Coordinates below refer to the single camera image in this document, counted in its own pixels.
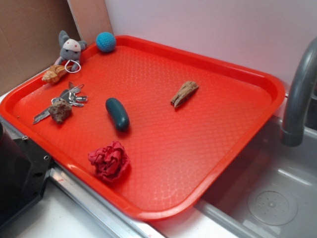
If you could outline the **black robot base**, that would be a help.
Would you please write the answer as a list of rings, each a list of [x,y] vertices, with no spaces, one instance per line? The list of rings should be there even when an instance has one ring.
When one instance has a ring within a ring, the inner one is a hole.
[[[44,196],[52,156],[30,138],[12,139],[0,126],[0,229]]]

